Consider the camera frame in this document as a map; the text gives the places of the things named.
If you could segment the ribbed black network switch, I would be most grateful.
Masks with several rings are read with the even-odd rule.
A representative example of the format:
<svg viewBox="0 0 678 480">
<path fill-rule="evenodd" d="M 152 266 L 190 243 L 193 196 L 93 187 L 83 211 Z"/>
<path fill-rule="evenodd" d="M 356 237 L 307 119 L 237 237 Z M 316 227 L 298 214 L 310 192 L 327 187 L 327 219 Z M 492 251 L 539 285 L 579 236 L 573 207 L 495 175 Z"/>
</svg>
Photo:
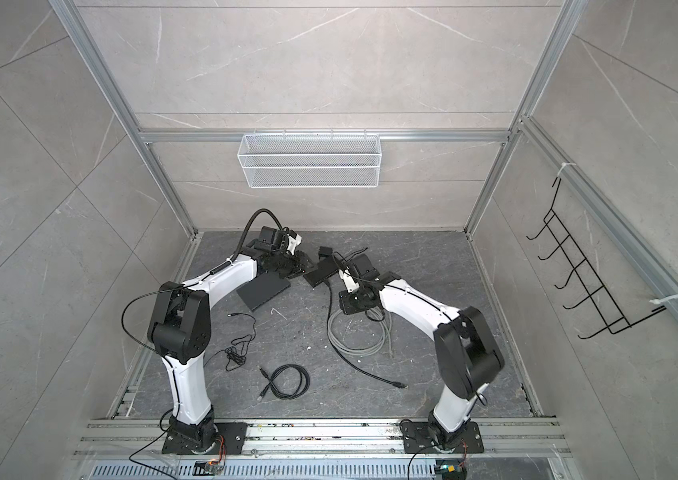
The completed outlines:
<svg viewBox="0 0 678 480">
<path fill-rule="evenodd" d="M 339 268 L 335 259 L 332 257 L 326 257 L 317 263 L 314 270 L 305 273 L 303 278 L 311 287 L 315 288 L 331 278 L 333 275 L 337 274 L 338 271 Z"/>
</svg>

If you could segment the dark grey network switch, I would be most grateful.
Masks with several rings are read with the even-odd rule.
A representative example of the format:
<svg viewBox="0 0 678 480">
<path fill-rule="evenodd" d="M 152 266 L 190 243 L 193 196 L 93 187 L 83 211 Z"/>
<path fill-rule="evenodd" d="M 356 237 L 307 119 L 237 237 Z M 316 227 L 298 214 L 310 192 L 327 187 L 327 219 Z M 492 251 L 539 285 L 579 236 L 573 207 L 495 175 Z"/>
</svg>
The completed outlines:
<svg viewBox="0 0 678 480">
<path fill-rule="evenodd" d="M 290 281 L 274 272 L 263 273 L 236 290 L 250 311 L 255 311 L 291 286 Z"/>
</svg>

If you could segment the black power adapter with cable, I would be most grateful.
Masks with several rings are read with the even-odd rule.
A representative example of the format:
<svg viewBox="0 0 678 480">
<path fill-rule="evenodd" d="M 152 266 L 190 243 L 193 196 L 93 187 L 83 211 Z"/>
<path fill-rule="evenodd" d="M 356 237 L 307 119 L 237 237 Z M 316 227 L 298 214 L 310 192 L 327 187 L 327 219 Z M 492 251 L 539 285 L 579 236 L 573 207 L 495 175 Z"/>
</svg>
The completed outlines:
<svg viewBox="0 0 678 480">
<path fill-rule="evenodd" d="M 378 281 L 380 273 L 372 265 L 371 260 L 365 253 L 366 250 L 367 248 L 364 247 L 348 254 L 347 256 L 343 256 L 342 254 L 335 252 L 330 247 L 320 247 L 319 258 L 334 258 L 337 262 L 339 271 L 347 269 L 356 279 L 360 285 L 359 290 L 373 290 L 379 295 L 378 289 L 375 287 L 375 283 Z M 386 313 L 383 306 L 379 309 L 372 309 L 361 313 L 364 313 L 367 319 L 377 323 L 386 319 Z"/>
</svg>

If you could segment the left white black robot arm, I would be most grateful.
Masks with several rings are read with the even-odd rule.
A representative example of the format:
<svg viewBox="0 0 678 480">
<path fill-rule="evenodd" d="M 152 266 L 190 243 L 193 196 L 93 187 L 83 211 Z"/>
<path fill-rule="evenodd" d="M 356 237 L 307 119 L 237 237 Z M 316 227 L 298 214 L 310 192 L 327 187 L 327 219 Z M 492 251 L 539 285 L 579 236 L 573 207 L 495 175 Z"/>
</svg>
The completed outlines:
<svg viewBox="0 0 678 480">
<path fill-rule="evenodd" d="M 165 453 L 204 454 L 218 445 L 204 375 L 204 356 L 212 337 L 212 307 L 236 291 L 251 311 L 290 287 L 309 269 L 298 249 L 301 236 L 266 208 L 256 210 L 227 259 L 183 283 L 166 282 L 156 297 L 146 346 L 166 368 L 173 407 Z"/>
</svg>

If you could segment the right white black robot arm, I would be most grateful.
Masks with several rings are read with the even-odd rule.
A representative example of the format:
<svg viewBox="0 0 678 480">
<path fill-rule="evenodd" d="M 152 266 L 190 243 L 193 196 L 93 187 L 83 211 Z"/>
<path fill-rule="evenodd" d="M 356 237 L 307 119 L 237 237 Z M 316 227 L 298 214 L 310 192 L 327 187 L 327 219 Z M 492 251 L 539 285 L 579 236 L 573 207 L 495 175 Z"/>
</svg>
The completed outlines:
<svg viewBox="0 0 678 480">
<path fill-rule="evenodd" d="M 459 309 L 437 301 L 393 272 L 379 272 L 363 253 L 351 258 L 335 253 L 333 261 L 345 285 L 339 293 L 343 313 L 380 309 L 408 321 L 434 342 L 444 387 L 428 416 L 427 431 L 435 447 L 454 448 L 474 407 L 505 366 L 485 316 L 475 307 Z"/>
</svg>

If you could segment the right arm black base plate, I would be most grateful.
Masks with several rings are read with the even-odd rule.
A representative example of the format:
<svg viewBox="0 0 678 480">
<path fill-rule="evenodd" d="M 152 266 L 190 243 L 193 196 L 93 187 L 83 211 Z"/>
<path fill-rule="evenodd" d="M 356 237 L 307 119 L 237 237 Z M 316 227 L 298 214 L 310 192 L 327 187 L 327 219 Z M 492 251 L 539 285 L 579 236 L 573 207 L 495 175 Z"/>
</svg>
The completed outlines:
<svg viewBox="0 0 678 480">
<path fill-rule="evenodd" d="M 398 423 L 406 453 L 482 454 L 485 447 L 477 423 L 468 421 L 455 432 L 448 433 L 436 421 Z"/>
</svg>

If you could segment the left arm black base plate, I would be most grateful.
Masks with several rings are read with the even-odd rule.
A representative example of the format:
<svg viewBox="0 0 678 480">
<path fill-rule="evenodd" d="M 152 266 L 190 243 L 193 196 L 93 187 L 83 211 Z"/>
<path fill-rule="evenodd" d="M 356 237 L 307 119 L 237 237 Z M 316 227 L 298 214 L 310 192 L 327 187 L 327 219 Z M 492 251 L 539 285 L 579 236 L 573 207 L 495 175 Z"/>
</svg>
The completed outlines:
<svg viewBox="0 0 678 480">
<path fill-rule="evenodd" d="M 228 455 L 239 455 L 243 450 L 248 424 L 222 422 L 189 425 L 181 422 L 168 428 L 162 454 L 218 455 L 224 448 Z"/>
</svg>

